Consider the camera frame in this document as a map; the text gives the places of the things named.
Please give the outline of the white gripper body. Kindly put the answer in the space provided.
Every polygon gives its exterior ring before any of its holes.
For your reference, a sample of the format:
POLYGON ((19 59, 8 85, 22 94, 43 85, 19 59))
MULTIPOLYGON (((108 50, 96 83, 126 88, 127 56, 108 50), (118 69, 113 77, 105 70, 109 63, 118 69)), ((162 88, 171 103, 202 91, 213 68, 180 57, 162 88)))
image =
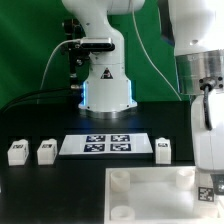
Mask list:
POLYGON ((191 129, 196 167, 202 172, 224 173, 224 94, 210 94, 212 129, 205 127, 203 97, 191 106, 191 129))

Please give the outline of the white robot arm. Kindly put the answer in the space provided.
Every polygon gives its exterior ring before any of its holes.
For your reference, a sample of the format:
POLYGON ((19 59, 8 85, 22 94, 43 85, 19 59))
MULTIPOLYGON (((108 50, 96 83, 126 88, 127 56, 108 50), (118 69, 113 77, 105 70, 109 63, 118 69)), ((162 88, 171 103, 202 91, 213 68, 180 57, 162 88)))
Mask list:
MULTIPOLYGON (((82 112, 116 116, 137 105, 124 69, 124 39, 109 15, 139 10, 145 0, 62 0, 81 23, 79 40, 90 52, 82 112)), ((159 0, 161 29, 174 42, 179 92, 193 95, 191 129, 195 165, 224 195, 224 0, 159 0)))

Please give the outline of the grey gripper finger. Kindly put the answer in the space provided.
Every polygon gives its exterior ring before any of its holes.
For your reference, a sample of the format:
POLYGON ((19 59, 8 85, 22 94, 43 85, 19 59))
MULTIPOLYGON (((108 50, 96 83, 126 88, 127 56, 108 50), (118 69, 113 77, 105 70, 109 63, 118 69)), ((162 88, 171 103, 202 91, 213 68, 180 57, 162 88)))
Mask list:
POLYGON ((224 195, 224 179, 215 176, 213 179, 214 192, 216 195, 224 195))

